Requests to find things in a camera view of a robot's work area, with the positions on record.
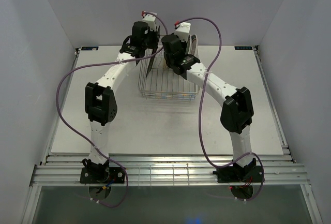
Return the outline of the dark label sticker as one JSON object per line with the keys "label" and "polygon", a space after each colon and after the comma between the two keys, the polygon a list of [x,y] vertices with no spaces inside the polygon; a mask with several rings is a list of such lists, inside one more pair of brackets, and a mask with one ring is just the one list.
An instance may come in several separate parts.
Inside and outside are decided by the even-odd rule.
{"label": "dark label sticker", "polygon": [[99,49],[98,46],[83,46],[81,47],[81,51],[97,51]]}
{"label": "dark label sticker", "polygon": [[238,50],[238,51],[250,51],[250,50],[253,50],[253,47],[252,46],[235,46],[234,49]]}

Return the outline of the dark label sticker left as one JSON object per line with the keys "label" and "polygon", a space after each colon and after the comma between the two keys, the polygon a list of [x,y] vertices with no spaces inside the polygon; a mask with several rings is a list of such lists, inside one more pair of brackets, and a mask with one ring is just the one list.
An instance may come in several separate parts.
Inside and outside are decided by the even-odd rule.
{"label": "dark label sticker left", "polygon": [[81,51],[97,51],[99,49],[98,46],[83,46],[81,47]]}

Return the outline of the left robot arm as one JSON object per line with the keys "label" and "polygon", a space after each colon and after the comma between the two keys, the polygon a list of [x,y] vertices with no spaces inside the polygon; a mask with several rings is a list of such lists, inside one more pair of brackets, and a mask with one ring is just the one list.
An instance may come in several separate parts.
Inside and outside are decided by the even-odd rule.
{"label": "left robot arm", "polygon": [[110,123],[117,114],[115,93],[126,75],[145,56],[145,51],[157,51],[159,29],[156,21],[134,22],[131,35],[124,40],[115,64],[99,80],[89,82],[85,87],[85,112],[90,121],[93,144],[83,165],[98,182],[105,182],[110,176],[106,151]]}

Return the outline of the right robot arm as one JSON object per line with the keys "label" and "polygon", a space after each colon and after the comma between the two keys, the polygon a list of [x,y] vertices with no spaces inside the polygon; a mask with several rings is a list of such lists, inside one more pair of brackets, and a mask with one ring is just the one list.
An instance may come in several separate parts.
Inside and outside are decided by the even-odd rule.
{"label": "right robot arm", "polygon": [[194,55],[185,52],[184,43],[175,34],[161,40],[166,64],[177,75],[199,86],[221,106],[220,121],[229,132],[233,161],[227,166],[216,166],[213,172],[220,183],[246,181],[252,176],[256,159],[252,154],[250,125],[254,115],[251,93],[246,87],[227,84]]}

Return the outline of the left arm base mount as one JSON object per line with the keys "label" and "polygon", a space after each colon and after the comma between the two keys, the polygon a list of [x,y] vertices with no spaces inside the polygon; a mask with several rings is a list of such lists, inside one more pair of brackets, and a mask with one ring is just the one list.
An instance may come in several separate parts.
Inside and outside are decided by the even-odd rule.
{"label": "left arm base mount", "polygon": [[83,168],[79,182],[81,184],[123,184],[125,172],[120,167],[102,168],[100,171]]}

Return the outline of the dark label sticker right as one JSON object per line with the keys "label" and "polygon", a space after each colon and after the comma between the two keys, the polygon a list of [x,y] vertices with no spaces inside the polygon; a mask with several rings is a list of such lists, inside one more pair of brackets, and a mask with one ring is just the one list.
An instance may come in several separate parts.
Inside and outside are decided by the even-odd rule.
{"label": "dark label sticker right", "polygon": [[235,46],[234,49],[238,50],[238,51],[250,51],[250,50],[253,50],[253,47],[252,46]]}

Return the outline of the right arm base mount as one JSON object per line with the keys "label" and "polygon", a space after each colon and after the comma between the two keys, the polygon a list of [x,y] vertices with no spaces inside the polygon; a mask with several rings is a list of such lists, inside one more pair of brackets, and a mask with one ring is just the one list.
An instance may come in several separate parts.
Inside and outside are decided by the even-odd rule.
{"label": "right arm base mount", "polygon": [[217,182],[219,183],[260,183],[264,181],[264,179],[262,179],[262,169],[260,166],[255,166],[249,170],[241,167],[237,168],[230,166],[222,169],[216,169],[213,171],[213,175],[217,176]]}

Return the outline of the square floral plate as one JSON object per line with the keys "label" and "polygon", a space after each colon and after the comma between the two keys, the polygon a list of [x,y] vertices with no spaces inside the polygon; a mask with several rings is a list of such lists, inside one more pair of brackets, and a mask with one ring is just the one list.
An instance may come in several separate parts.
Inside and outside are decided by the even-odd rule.
{"label": "square floral plate", "polygon": [[160,39],[160,27],[157,28],[155,35],[152,37],[152,44],[150,45],[150,48],[152,49],[152,56],[149,59],[147,72],[146,72],[146,76],[145,76],[146,78],[148,77],[149,73],[152,70],[156,52],[158,50],[159,39]]}

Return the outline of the white plate teal rim back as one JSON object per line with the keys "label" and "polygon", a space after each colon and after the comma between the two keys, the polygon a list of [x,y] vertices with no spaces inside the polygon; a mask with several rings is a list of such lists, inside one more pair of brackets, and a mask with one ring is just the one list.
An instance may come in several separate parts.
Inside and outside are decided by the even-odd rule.
{"label": "white plate teal rim back", "polygon": [[196,34],[191,36],[191,52],[190,54],[197,56],[198,53],[198,38]]}

